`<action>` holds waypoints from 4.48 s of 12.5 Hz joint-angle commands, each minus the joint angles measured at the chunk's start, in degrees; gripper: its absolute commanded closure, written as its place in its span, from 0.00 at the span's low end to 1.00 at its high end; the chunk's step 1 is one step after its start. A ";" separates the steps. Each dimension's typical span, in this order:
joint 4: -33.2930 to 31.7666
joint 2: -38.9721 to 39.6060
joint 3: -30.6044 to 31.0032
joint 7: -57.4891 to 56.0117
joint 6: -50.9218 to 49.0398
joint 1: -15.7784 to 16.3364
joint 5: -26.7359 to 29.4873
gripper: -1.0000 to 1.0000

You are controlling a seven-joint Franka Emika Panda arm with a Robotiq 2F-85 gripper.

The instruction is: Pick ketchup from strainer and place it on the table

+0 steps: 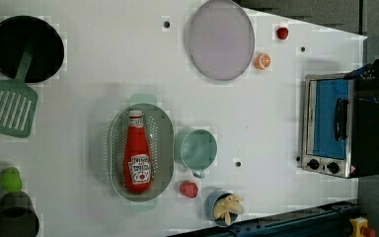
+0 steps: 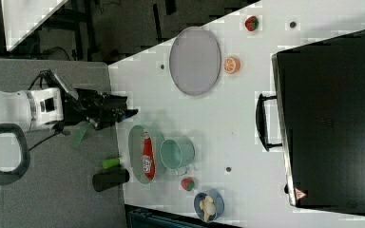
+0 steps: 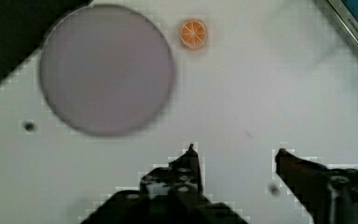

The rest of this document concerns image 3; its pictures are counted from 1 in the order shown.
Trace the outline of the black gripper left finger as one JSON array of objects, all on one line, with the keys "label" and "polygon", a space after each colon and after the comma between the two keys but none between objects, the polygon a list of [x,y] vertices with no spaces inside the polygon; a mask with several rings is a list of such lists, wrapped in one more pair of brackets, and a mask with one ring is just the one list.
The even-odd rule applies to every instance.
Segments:
[{"label": "black gripper left finger", "polygon": [[166,167],[144,175],[138,190],[109,197],[81,224],[248,224],[224,203],[203,194],[193,145]]}]

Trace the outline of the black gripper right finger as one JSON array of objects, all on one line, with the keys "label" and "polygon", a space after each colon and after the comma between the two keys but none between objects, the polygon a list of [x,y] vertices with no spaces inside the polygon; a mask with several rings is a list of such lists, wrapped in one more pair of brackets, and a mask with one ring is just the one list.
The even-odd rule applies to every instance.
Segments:
[{"label": "black gripper right finger", "polygon": [[330,169],[281,148],[276,174],[310,213],[314,224],[358,224],[358,169]]}]

